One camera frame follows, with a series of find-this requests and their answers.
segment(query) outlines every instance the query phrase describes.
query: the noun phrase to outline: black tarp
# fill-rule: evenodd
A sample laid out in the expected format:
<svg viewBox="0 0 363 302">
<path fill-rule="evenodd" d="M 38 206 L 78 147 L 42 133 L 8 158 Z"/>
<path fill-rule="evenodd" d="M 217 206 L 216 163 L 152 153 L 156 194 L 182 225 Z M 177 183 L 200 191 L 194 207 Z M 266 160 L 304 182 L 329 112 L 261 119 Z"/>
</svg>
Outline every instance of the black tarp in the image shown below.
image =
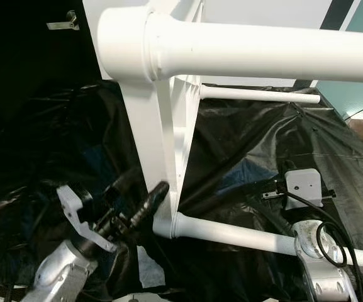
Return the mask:
<svg viewBox="0 0 363 302">
<path fill-rule="evenodd" d="M 355 248 L 363 249 L 363 141 L 324 98 L 312 105 L 202 100 L 179 211 L 291 235 L 283 198 L 260 198 L 287 160 L 320 171 L 337 194 L 333 202 Z M 40 261 L 68 235 L 54 194 L 58 185 L 81 182 L 99 203 L 105 186 L 138 165 L 116 84 L 39 92 L 0 133 L 0 284 L 31 284 Z M 135 204 L 145 194 L 140 183 L 126 200 Z M 102 253 L 82 299 L 142 290 L 135 241 L 165 272 L 166 286 L 146 290 L 173 301 L 305 299 L 295 257 L 166 240 L 148 230 L 122 243 L 116 257 Z"/>
</svg>

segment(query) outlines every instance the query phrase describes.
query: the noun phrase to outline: white rod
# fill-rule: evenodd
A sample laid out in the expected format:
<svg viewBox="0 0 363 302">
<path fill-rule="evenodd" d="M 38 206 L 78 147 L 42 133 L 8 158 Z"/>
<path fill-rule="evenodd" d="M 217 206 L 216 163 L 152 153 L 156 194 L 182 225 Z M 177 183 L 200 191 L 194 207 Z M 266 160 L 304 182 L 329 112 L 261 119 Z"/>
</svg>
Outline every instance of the white rod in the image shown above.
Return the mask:
<svg viewBox="0 0 363 302">
<path fill-rule="evenodd" d="M 147 7 L 109 8 L 98 49 L 116 80 L 196 74 L 363 82 L 363 33 L 347 31 L 189 23 Z"/>
<path fill-rule="evenodd" d="M 293 237 L 192 218 L 180 212 L 176 213 L 174 219 L 173 237 L 190 237 L 296 256 Z M 352 265 L 349 251 L 347 248 L 344 249 L 347 263 Z M 358 264 L 363 266 L 363 250 L 355 250 L 355 253 Z M 342 261 L 341 254 L 338 256 L 338 261 Z"/>
<path fill-rule="evenodd" d="M 209 87 L 201 85 L 201 99 L 205 98 L 248 99 L 253 101 L 297 102 L 308 104 L 317 104 L 320 102 L 321 99 L 321 97 L 316 94 Z"/>
</svg>

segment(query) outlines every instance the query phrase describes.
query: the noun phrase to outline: metal clip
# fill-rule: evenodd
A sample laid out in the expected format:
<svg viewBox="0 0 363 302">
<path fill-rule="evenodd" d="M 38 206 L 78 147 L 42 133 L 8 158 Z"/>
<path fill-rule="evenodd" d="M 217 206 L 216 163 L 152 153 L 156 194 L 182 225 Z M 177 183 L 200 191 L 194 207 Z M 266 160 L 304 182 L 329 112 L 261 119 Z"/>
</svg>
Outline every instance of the metal clip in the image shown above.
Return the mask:
<svg viewBox="0 0 363 302">
<path fill-rule="evenodd" d="M 78 20 L 75 11 L 67 13 L 66 22 L 52 22 L 46 23 L 49 30 L 79 30 Z"/>
</svg>

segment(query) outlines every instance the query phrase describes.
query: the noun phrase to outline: black stripe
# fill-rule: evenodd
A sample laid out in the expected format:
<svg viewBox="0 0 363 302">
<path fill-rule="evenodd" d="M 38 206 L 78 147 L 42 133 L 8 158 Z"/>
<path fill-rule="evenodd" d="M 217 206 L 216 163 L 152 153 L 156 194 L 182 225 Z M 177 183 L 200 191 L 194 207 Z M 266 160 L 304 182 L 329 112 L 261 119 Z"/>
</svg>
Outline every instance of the black stripe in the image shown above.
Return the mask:
<svg viewBox="0 0 363 302">
<path fill-rule="evenodd" d="M 352 4 L 353 0 L 332 0 L 320 29 L 339 30 Z M 296 80 L 293 87 L 309 87 L 311 82 L 309 80 Z"/>
</svg>

